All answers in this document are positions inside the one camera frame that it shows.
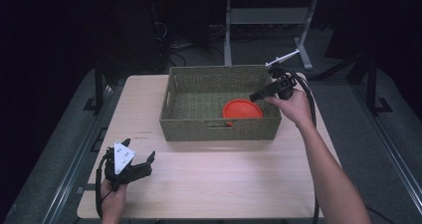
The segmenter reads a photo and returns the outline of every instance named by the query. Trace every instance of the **tabletop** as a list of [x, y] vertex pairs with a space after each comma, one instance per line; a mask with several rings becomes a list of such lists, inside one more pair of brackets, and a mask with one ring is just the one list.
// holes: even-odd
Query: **tabletop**
[[[131, 138], [132, 164], [155, 150], [151, 176], [128, 185], [123, 218], [256, 219], [314, 214], [315, 194], [302, 137], [282, 116], [274, 140], [166, 141], [159, 116], [167, 75], [127, 79], [88, 184], [108, 146]], [[316, 107], [317, 129], [338, 157]], [[81, 218], [99, 218], [95, 192], [86, 190]]]

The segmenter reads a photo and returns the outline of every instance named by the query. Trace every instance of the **human arm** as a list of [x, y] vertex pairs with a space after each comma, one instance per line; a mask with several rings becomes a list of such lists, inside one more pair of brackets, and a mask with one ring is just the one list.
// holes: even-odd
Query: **human arm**
[[121, 184], [116, 192], [111, 191], [111, 183], [105, 179], [102, 183], [102, 224], [119, 223], [126, 203], [127, 184]]
[[316, 197], [325, 221], [335, 224], [371, 223], [359, 193], [318, 133], [306, 95], [294, 90], [287, 101], [274, 97], [266, 98], [266, 101], [280, 108], [296, 124], [304, 139]]

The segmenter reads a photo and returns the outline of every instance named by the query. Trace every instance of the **wicker basket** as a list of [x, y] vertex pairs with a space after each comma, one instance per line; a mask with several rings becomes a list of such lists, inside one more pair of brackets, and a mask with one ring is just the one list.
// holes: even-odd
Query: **wicker basket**
[[262, 118], [223, 118], [227, 102], [249, 99], [271, 81], [264, 66], [172, 68], [160, 116], [165, 139], [274, 139], [282, 117], [279, 109], [265, 101], [255, 103]]

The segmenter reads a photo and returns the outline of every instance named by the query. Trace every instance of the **floor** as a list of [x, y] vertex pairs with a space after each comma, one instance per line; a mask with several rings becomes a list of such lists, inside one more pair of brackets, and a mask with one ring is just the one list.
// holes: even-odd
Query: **floor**
[[[295, 49], [294, 37], [301, 27], [254, 28], [258, 39], [247, 43], [232, 43], [233, 64], [265, 64]], [[330, 28], [312, 28], [306, 48], [314, 69], [303, 69], [299, 57], [284, 63], [288, 69], [315, 76], [341, 62], [324, 57], [329, 42]], [[223, 41], [213, 48], [191, 47], [175, 51], [170, 66], [219, 66], [224, 64], [221, 54]], [[365, 103], [365, 80], [352, 86], [346, 81], [350, 67], [323, 81], [312, 81], [325, 125], [331, 136], [342, 167], [358, 187], [375, 224], [422, 223], [422, 210], [415, 205], [409, 186], [403, 182], [395, 157], [387, 150], [388, 143], [400, 153], [416, 182], [422, 183], [422, 123], [400, 97], [394, 82], [378, 71], [376, 96], [384, 98], [392, 112], [372, 115]], [[91, 174], [102, 137], [112, 118], [125, 80], [112, 87], [105, 85], [105, 105], [95, 114], [84, 111], [88, 99], [95, 97], [94, 71], [87, 74], [56, 127], [27, 183], [16, 199], [5, 223], [100, 223], [83, 220], [77, 215], [87, 179]], [[121, 223], [155, 223], [156, 220], [122, 220]], [[288, 223], [311, 223], [310, 219], [287, 219]], [[217, 223], [216, 220], [165, 220], [164, 223]], [[225, 223], [286, 223], [283, 220], [226, 220]]]

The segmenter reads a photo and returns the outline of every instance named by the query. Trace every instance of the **orange disc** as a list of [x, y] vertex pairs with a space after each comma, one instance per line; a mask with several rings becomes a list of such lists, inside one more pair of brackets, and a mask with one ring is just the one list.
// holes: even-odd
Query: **orange disc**
[[263, 117], [263, 113], [254, 103], [235, 99], [226, 103], [223, 108], [223, 117]]

